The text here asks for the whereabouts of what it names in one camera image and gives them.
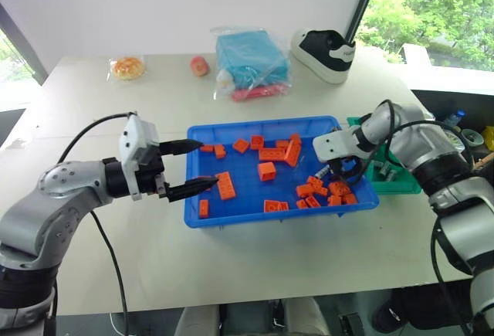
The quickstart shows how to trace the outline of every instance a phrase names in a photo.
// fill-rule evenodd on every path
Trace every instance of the yellow object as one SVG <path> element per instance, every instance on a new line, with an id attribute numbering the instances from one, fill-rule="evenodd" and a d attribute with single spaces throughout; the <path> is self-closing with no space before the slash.
<path id="1" fill-rule="evenodd" d="M 482 137 L 490 151 L 494 151 L 494 126 L 486 126 L 482 132 Z"/>

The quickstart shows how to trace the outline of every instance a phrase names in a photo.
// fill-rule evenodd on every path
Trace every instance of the green plastic tray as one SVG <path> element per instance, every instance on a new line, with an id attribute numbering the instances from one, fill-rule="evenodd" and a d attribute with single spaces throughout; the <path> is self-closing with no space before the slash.
<path id="1" fill-rule="evenodd" d="M 350 126 L 358 125 L 359 117 L 348 117 L 347 121 Z M 391 159 L 398 162 L 396 157 L 390 152 Z M 377 151 L 374 160 L 385 162 L 384 146 L 381 146 Z M 417 180 L 413 177 L 408 170 L 399 168 L 398 166 L 391 165 L 391 168 L 398 171 L 396 179 L 392 182 L 386 182 L 384 178 L 379 175 L 379 169 L 375 168 L 372 164 L 365 172 L 365 176 L 372 183 L 376 193 L 378 195 L 416 195 L 420 193 L 422 188 L 417 183 Z"/>

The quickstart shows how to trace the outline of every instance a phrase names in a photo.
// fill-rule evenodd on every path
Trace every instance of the black and white sneaker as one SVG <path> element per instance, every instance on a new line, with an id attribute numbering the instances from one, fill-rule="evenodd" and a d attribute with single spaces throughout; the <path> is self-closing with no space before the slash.
<path id="1" fill-rule="evenodd" d="M 355 55 L 355 42 L 348 43 L 333 30 L 298 30 L 292 37 L 292 54 L 328 83 L 348 77 Z"/>

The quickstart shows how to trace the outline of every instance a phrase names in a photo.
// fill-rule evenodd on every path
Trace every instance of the window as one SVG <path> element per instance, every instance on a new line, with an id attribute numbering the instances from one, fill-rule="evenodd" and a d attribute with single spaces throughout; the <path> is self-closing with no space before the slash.
<path id="1" fill-rule="evenodd" d="M 392 63 L 494 71 L 494 0 L 370 0 L 355 39 Z"/>

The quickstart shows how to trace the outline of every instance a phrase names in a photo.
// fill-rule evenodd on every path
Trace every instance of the plastic bag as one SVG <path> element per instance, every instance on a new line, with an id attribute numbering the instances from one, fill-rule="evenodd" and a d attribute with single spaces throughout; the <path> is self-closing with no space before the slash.
<path id="1" fill-rule="evenodd" d="M 146 71 L 146 63 L 143 56 L 121 56 L 108 60 L 110 69 L 107 80 L 134 80 Z"/>
<path id="2" fill-rule="evenodd" d="M 264 29 L 217 28 L 217 75 L 214 98 L 233 100 L 288 93 L 288 52 Z"/>

